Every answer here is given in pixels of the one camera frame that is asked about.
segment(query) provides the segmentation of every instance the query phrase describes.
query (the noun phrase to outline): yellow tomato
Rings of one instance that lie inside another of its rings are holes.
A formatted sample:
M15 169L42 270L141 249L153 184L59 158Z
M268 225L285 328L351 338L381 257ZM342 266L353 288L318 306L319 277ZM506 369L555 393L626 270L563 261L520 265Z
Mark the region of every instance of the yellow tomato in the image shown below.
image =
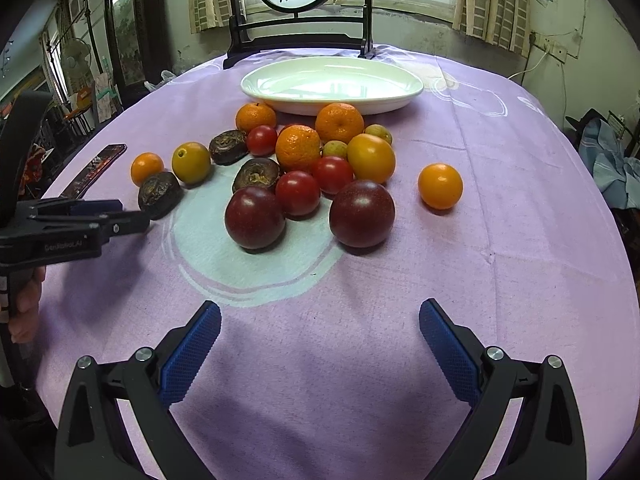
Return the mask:
M185 184L202 182L211 169L209 150L199 142L185 142L174 151L171 169Z
M425 204L450 209L462 196L462 177L449 164L430 164L420 172L418 190Z
M396 154L380 137L359 134L347 146L347 160L360 180L386 182L396 170Z

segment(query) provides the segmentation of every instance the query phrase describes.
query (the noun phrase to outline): red tomato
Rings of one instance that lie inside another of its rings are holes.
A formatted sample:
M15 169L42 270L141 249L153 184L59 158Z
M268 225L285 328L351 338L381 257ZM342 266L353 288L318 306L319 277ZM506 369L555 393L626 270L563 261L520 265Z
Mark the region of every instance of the red tomato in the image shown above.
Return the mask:
M278 133L270 126L256 126L246 136L246 146L253 156L269 156L276 150Z
M289 171L276 184L276 199L286 214L308 215L320 203L320 187L308 173Z
M314 165L314 177L322 191L335 195L348 183L353 182L353 169L339 156L324 156Z

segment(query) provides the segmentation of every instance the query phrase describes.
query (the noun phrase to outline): small yellow fruit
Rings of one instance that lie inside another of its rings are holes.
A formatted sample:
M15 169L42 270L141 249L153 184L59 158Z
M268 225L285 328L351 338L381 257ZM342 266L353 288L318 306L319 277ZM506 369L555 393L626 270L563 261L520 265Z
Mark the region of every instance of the small yellow fruit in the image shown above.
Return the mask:
M462 177L449 164L430 164L418 176L420 196L434 209L451 209L460 200L462 190Z
M388 142L369 134L359 134L347 146L347 160L358 180L386 182L396 170L396 154Z
M330 140L322 148L322 156L339 156L347 158L347 145L341 140Z
M199 142L185 142L174 151L171 168L175 176L185 184L198 184L211 170L209 150Z
M364 129L364 132L375 137L380 137L380 139L386 140L389 144L394 143L391 132L382 126L382 124L371 124Z

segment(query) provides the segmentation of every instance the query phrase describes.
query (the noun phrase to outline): electrical outlet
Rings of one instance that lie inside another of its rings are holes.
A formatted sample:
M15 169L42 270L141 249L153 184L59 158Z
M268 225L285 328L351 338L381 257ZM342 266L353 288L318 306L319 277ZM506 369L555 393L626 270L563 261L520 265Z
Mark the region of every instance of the electrical outlet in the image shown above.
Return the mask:
M549 54L555 57L560 63L566 63L566 47L557 41L551 46Z
M554 38L536 33L535 45L545 52L548 52L550 56L555 57L560 63L566 63L568 55L567 49L562 43L557 42Z

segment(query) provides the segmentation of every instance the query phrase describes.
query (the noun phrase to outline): finger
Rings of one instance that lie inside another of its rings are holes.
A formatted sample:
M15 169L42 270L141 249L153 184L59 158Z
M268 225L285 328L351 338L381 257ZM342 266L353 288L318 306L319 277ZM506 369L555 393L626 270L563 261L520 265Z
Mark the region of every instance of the finger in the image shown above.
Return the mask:
M27 343L33 340L38 331L39 318L36 310L30 310L24 314L9 320L9 332L14 343Z
M42 282L38 280L29 280L24 288L18 292L15 306L18 312L28 312L38 307L40 303L40 295L42 294Z
M33 271L33 277L42 283L47 277L47 267L36 267Z

